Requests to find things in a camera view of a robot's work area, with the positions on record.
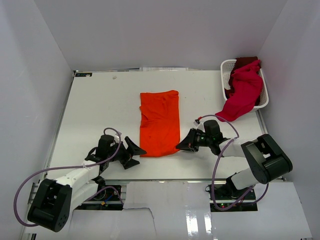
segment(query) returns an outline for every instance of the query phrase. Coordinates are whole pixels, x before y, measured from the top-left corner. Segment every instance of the basket rim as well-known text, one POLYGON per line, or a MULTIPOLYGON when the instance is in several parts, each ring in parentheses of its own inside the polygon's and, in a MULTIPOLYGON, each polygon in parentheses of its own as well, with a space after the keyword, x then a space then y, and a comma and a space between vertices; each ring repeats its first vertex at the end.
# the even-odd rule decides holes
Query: basket rim
MULTIPOLYGON (((225 92, 225 88, 224 88, 224 77, 223 77, 223 65, 226 63, 235 63, 237 60, 236 59, 228 59, 228 60, 224 60, 221 65, 220 65, 220 74, 221 74, 221 86, 222 86, 222 94, 223 94, 223 98, 224 100, 227 101, 227 96, 226 96, 226 92, 225 92)), ((265 77, 264 77, 264 73, 262 71, 262 67, 259 70, 262 81, 263 81, 263 89, 265 91, 265 97, 266 97, 266 101, 264 104, 259 105, 259 106, 254 106, 253 109, 262 109, 264 108, 268 103, 269 103, 269 95, 268 95, 268 90, 267 90, 267 85, 266 85, 266 81, 265 81, 265 77)))

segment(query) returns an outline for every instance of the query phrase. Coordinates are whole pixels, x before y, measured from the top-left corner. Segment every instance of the basket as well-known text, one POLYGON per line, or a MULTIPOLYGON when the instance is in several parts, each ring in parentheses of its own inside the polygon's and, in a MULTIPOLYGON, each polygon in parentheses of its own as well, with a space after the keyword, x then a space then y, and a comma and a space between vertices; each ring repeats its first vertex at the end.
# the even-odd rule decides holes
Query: basket
MULTIPOLYGON (((225 89, 230 89, 230 85, 229 85, 230 73, 234 69, 236 61, 237 61, 236 59, 229 59, 221 63, 222 92, 223 92, 223 97, 226 101, 227 101, 227 96, 225 93, 225 89)), ((263 80, 263 87, 260 93, 260 104, 258 106, 254 106, 253 109, 250 111, 250 113, 257 111, 258 109, 264 108, 269 102, 267 86, 266 86, 264 74, 262 73, 261 69, 259 70, 258 75, 263 80)))

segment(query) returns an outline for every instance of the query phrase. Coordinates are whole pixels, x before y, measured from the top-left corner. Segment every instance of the white wall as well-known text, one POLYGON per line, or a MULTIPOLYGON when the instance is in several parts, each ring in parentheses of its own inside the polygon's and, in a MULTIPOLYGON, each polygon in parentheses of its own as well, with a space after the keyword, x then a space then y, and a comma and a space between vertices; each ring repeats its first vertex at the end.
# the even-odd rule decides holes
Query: white wall
MULTIPOLYGON (((33 0, 0 1, 0 239, 17 240, 13 199, 43 169, 72 71, 33 0)), ((18 205, 24 218, 32 183, 18 205)))
POLYGON ((287 178, 320 239, 320 2, 289 0, 259 57, 270 96, 267 129, 293 162, 287 178))
POLYGON ((35 0, 73 70, 190 67, 259 53, 287 0, 35 0))

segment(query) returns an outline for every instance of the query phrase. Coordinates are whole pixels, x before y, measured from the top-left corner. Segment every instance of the maroon cloth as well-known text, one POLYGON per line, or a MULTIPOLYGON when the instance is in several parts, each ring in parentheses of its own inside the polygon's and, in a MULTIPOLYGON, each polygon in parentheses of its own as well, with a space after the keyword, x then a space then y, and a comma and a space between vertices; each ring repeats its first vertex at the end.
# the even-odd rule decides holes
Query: maroon cloth
MULTIPOLYGON (((234 68, 232 69, 231 73, 230 73, 230 79, 229 79, 229 85, 230 85, 230 89, 224 89, 226 98, 230 98, 230 94, 234 94, 235 93, 235 88, 233 85, 233 80, 234 77, 232 76, 235 73, 235 70, 244 67, 245 65, 248 65, 250 63, 252 63, 253 61, 258 60, 257 56, 248 56, 248 57, 237 57, 236 58, 236 62, 234 65, 234 68)), ((256 99, 255 101, 255 106, 258 106, 260 104, 260 95, 259 97, 256 99)))
POLYGON ((222 111, 216 113, 217 116, 231 122, 254 108, 264 84, 257 74, 260 69, 259 63, 260 60, 256 60, 234 71, 232 74, 234 93, 230 94, 222 111))

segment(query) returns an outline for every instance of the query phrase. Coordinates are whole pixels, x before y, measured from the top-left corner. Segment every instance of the blue wire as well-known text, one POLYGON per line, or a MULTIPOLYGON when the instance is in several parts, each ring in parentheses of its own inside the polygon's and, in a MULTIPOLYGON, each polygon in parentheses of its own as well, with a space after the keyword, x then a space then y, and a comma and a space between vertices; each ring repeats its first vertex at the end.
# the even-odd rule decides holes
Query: blue wire
POLYGON ((104 202, 106 203, 108 200, 110 200, 110 198, 112 198, 113 195, 111 195, 110 197, 108 197, 104 202))

